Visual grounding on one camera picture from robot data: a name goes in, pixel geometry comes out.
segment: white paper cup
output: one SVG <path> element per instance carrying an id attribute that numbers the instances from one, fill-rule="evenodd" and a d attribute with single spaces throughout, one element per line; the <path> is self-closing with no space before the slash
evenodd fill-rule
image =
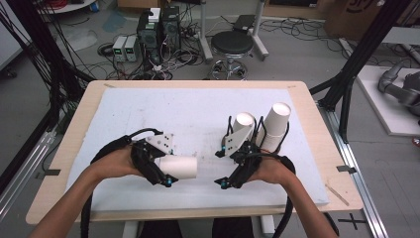
<path id="1" fill-rule="evenodd" d="M 234 125 L 232 126 L 234 132 L 241 130 L 244 127 L 254 126 L 254 116 L 248 112 L 241 112 L 235 118 Z"/>
<path id="2" fill-rule="evenodd" d="M 197 178 L 197 158 L 166 155 L 158 162 L 160 170 L 177 179 Z"/>
<path id="3" fill-rule="evenodd" d="M 263 121 L 266 132 L 274 137 L 283 135 L 286 131 L 290 112 L 290 107 L 283 102 L 277 102 L 272 105 L 271 110 L 269 110 Z"/>
<path id="4" fill-rule="evenodd" d="M 263 132 L 260 131 L 259 134 L 257 135 L 256 144 L 263 150 L 266 150 L 269 152 L 275 152 L 275 150 L 277 150 L 278 144 L 280 144 L 283 137 L 284 137 L 284 134 L 281 136 L 271 136 L 270 134 L 267 134 L 265 136 L 265 139 L 263 140 Z"/>

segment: human hand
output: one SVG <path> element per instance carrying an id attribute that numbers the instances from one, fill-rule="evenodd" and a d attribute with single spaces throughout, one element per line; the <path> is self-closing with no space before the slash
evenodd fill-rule
<path id="1" fill-rule="evenodd" d="M 263 180 L 268 183 L 277 183 L 286 187 L 293 179 L 297 179 L 296 175 L 288 170 L 279 160 L 271 157 L 262 157 L 260 167 L 248 181 Z"/>
<path id="2" fill-rule="evenodd" d="M 88 168 L 98 179 L 119 178 L 129 175 L 142 176 L 131 159 L 132 145 L 104 156 Z"/>

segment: white foam board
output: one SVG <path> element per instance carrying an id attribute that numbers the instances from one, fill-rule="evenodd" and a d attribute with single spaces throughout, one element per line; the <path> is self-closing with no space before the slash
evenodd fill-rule
<path id="1" fill-rule="evenodd" d="M 365 66 L 359 73 L 358 81 L 361 83 L 370 105 L 379 117 L 388 135 L 394 136 L 419 136 L 419 117 L 411 114 L 407 108 L 398 103 L 398 100 L 388 94 L 377 90 L 377 84 L 384 72 L 389 67 Z M 398 78 L 393 82 L 402 87 L 404 78 L 408 73 L 417 72 L 419 69 L 402 68 Z"/>
<path id="2" fill-rule="evenodd" d="M 262 181 L 241 189 L 223 190 L 215 179 L 228 177 L 235 169 L 229 158 L 217 158 L 228 117 L 250 112 L 266 116 L 275 102 L 290 105 L 290 132 L 281 155 L 296 166 L 297 175 L 317 204 L 329 202 L 305 135 L 287 90 L 282 89 L 170 89 L 109 88 L 84 138 L 72 166 L 67 188 L 95 154 L 112 140 L 143 128 L 173 133 L 174 153 L 198 159 L 196 179 L 180 180 L 171 188 L 151 185 L 144 178 L 106 179 L 93 195 L 92 210 L 124 211 L 284 205 L 286 193 L 280 185 Z M 150 134 L 140 135 L 141 139 Z"/>

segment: wooden table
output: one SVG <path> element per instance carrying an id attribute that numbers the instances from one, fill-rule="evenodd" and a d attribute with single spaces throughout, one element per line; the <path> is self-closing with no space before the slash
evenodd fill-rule
<path id="1" fill-rule="evenodd" d="M 50 166 L 61 170 L 57 177 L 45 177 L 28 212 L 27 222 L 36 224 L 62 197 L 74 158 L 76 157 L 89 128 L 89 124 L 106 88 L 276 88 L 287 89 L 306 135 L 310 150 L 326 187 L 330 203 L 319 206 L 322 211 L 359 210 L 363 203 L 356 187 L 346 172 L 340 173 L 337 166 L 343 160 L 325 126 L 310 95 L 300 81 L 93 81 L 89 84 L 71 120 Z M 106 220 L 152 220 L 170 218 L 201 218 L 221 216 L 265 215 L 283 212 L 282 207 L 237 207 L 190 210 L 148 210 L 136 212 L 93 212 L 94 221 Z"/>

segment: black tape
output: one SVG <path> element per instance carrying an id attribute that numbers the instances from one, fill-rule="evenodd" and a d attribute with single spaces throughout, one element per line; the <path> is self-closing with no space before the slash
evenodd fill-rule
<path id="1" fill-rule="evenodd" d="M 349 174 L 354 174 L 357 172 L 355 168 L 350 168 L 349 166 L 338 166 L 337 170 L 339 172 L 349 172 Z"/>
<path id="2" fill-rule="evenodd" d="M 44 176 L 58 176 L 61 170 L 47 170 Z"/>

